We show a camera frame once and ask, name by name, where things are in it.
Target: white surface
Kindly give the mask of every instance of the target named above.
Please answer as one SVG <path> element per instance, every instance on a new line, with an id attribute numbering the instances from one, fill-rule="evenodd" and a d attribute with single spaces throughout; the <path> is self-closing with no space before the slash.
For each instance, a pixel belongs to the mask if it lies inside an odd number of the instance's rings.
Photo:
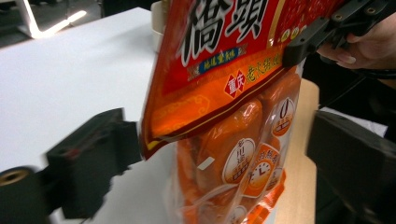
<path id="1" fill-rule="evenodd" d="M 367 130 L 369 130 L 369 131 L 371 131 L 373 133 L 376 133 L 377 135 L 379 135 L 381 137 L 383 137 L 385 135 L 385 132 L 387 131 L 387 126 L 385 126 L 385 125 L 382 125 L 382 124 L 379 124 L 379 123 L 375 123 L 375 122 L 372 122 L 372 121 L 366 120 L 366 119 L 358 119 L 358 118 L 349 116 L 347 114 L 341 113 L 341 112 L 339 112 L 337 110 L 331 109 L 329 107 L 324 107 L 324 108 L 322 108 L 320 110 L 326 111 L 326 112 L 331 112 L 331 113 L 343 116 L 343 117 L 345 117 L 347 119 L 350 119 L 353 122 L 355 122 L 355 123 L 359 124 L 360 126 L 362 126 L 363 128 L 365 128 L 365 129 L 367 129 Z"/>
<path id="2" fill-rule="evenodd" d="M 0 49 L 0 171 L 44 168 L 42 154 L 98 113 L 123 107 L 126 120 L 139 120 L 156 56 L 150 27 L 137 8 Z M 163 197 L 172 164 L 173 150 L 162 150 L 114 177 L 85 223 L 170 223 Z M 61 216 L 54 223 L 81 222 Z"/>

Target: product packaging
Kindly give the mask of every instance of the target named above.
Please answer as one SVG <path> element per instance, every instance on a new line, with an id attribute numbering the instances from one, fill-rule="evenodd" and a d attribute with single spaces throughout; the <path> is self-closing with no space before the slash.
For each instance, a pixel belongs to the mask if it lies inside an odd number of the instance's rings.
<path id="1" fill-rule="evenodd" d="M 286 45 L 341 1 L 174 0 L 140 122 L 145 159 L 175 143 L 176 223 L 263 223 L 283 169 L 303 65 Z"/>

